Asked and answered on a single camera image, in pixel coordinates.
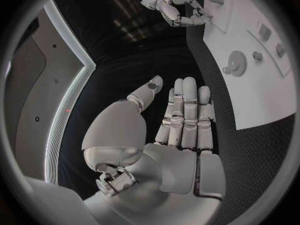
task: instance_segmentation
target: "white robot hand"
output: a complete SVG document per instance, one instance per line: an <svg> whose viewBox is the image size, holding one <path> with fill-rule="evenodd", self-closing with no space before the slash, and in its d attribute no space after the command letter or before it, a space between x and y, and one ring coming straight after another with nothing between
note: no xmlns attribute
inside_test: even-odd
<svg viewBox="0 0 300 225"><path fill-rule="evenodd" d="M210 89L198 89L192 77L175 81L155 143L201 152L213 149L211 120L215 119Z"/></svg>
<svg viewBox="0 0 300 225"><path fill-rule="evenodd" d="M204 11L196 0L141 0L141 4L148 9L158 10L172 27L203 25L212 17ZM189 4L193 8L191 17L181 16L179 11L173 6L185 4Z"/></svg>
<svg viewBox="0 0 300 225"><path fill-rule="evenodd" d="M84 159L100 172L99 189L108 196L135 183L124 169L137 162L144 150L146 123L140 113L153 101L163 86L160 76L132 92L127 99L114 102L92 122L82 142Z"/></svg>

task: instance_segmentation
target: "white control panel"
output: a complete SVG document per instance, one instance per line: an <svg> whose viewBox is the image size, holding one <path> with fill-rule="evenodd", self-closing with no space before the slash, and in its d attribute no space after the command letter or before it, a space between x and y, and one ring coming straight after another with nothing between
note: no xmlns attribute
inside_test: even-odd
<svg viewBox="0 0 300 225"><path fill-rule="evenodd" d="M251 0L204 0L204 9L213 18L205 25L203 40L226 83L236 129L261 126L295 113L289 54L258 7ZM234 51L244 54L246 68L241 59L232 60Z"/></svg>

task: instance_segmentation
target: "illuminated edge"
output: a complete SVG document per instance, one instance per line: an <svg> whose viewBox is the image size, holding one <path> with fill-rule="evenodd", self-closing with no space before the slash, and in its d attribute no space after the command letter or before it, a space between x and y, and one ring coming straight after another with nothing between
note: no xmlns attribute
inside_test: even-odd
<svg viewBox="0 0 300 225"><path fill-rule="evenodd" d="M44 161L44 180L47 183L57 185L59 153L64 131L71 111L82 89L95 70L96 64L73 34L55 2L53 0L47 2L44 6L44 10L64 42L83 64L83 68L76 75L58 106L47 138Z"/></svg>

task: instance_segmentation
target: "led light strip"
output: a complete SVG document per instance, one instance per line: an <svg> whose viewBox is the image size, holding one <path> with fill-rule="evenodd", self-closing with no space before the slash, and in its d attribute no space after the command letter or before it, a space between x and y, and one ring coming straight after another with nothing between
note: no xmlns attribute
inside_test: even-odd
<svg viewBox="0 0 300 225"><path fill-rule="evenodd" d="M73 34L72 30L58 10L55 2L50 0L48 3L46 3L44 9L57 32L83 64L83 68L80 70L67 89L58 106L47 138L44 162L44 179L47 183L57 185L58 161L64 131L71 111L82 89L95 70L96 64Z"/></svg>

